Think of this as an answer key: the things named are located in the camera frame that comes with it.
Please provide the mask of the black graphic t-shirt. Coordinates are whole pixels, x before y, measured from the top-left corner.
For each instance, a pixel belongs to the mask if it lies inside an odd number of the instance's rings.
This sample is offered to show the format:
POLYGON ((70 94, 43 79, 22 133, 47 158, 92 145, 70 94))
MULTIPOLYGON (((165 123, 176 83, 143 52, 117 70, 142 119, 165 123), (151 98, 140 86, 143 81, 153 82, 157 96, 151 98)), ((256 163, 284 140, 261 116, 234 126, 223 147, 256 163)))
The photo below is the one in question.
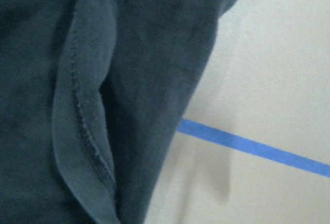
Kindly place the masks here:
POLYGON ((237 0, 1 0, 1 223, 143 223, 237 0))

